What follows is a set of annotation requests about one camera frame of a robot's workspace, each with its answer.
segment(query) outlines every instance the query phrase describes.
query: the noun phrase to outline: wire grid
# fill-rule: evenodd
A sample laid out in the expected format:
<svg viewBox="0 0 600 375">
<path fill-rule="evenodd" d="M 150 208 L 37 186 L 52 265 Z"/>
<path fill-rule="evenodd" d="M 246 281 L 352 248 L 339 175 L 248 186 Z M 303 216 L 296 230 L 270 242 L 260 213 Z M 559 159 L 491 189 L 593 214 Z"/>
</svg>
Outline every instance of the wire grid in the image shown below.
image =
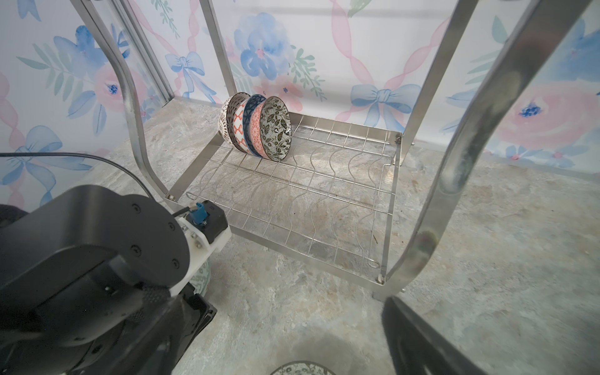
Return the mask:
<svg viewBox="0 0 600 375">
<path fill-rule="evenodd" d="M 186 195 L 221 206 L 232 226 L 372 280 L 387 251 L 397 146 L 393 133 L 374 139 L 340 124 L 293 116 L 279 163 L 221 145 Z"/>
</svg>

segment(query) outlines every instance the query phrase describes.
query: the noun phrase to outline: black cable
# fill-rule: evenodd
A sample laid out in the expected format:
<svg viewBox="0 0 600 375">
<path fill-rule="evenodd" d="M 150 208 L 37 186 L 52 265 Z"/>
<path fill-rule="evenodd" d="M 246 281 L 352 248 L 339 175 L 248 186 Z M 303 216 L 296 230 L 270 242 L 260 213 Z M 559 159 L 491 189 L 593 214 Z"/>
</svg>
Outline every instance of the black cable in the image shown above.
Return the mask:
<svg viewBox="0 0 600 375">
<path fill-rule="evenodd" d="M 179 215 L 183 215 L 184 213 L 188 212 L 189 210 L 190 210 L 189 207 L 184 207 L 184 208 L 180 209 L 179 211 L 174 212 L 173 213 L 173 217 L 177 217 Z"/>
<path fill-rule="evenodd" d="M 35 157 L 46 157 L 46 156 L 63 156 L 63 157 L 71 156 L 71 157 L 81 157 L 81 158 L 96 159 L 96 160 L 103 161 L 103 162 L 110 164 L 111 166 L 113 166 L 115 168 L 121 169 L 123 172 L 127 173 L 131 178 L 136 180 L 136 182 L 142 187 L 144 192 L 150 198 L 152 198 L 152 200 L 156 201 L 156 199 L 154 199 L 154 197 L 152 196 L 152 193 L 150 193 L 150 190 L 148 190 L 146 185 L 144 185 L 142 180 L 137 178 L 136 175 L 131 173 L 127 168 L 118 165 L 114 161 L 105 159 L 100 156 L 90 155 L 90 154 L 81 154 L 79 152 L 0 152 L 0 158 L 35 158 Z"/>
</svg>

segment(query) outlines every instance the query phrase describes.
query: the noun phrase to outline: stacked bowls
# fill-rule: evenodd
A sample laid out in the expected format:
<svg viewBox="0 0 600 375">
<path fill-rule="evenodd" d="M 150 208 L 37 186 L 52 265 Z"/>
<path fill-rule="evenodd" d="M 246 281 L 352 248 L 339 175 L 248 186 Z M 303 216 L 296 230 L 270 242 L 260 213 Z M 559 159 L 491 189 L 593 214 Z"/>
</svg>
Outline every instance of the stacked bowls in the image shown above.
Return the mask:
<svg viewBox="0 0 600 375">
<path fill-rule="evenodd" d="M 272 161 L 290 151 L 290 113 L 278 97 L 235 94 L 221 108 L 219 131 L 229 146 Z"/>
</svg>

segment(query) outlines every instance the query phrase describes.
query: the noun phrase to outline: metal dish rack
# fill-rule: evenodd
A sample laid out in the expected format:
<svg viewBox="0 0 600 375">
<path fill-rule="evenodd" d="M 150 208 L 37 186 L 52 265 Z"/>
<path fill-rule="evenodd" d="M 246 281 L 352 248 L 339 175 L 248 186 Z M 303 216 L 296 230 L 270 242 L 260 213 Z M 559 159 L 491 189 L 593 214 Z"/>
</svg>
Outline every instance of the metal dish rack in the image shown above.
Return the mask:
<svg viewBox="0 0 600 375">
<path fill-rule="evenodd" d="M 172 97 L 128 1 L 108 1 L 142 50 L 159 89 Z M 192 200 L 212 200 L 226 209 L 234 234 L 367 287 L 383 299 L 403 290 L 426 266 L 488 139 L 590 1 L 530 2 L 465 111 L 410 240 L 391 268 L 398 169 L 478 0 L 458 0 L 403 134 L 293 113 L 292 145 L 282 162 L 223 146 L 217 133 L 171 189 L 148 161 L 133 78 L 116 43 L 91 0 L 71 3 L 119 79 L 136 163 L 170 208 L 183 207 L 179 200 L 184 193 Z M 212 1 L 200 0 L 200 5 L 233 95 L 235 81 Z"/>
</svg>

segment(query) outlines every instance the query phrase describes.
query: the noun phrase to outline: dark blue bowl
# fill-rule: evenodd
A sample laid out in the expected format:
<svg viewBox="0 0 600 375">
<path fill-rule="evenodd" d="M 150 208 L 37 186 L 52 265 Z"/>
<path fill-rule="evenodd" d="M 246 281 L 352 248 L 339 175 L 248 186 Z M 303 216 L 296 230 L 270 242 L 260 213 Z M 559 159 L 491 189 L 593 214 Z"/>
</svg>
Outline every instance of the dark blue bowl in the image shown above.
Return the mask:
<svg viewBox="0 0 600 375">
<path fill-rule="evenodd" d="M 252 113 L 262 102 L 264 102 L 266 98 L 260 94 L 254 94 L 248 99 L 248 103 L 246 103 L 246 108 L 244 108 L 244 116 L 242 117 L 242 124 L 244 125 L 244 139 L 246 140 L 246 145 L 252 151 L 252 153 L 258 157 L 261 157 L 260 154 L 256 151 L 254 146 L 252 145 L 252 141 L 250 140 L 250 118 L 252 117 Z"/>
</svg>

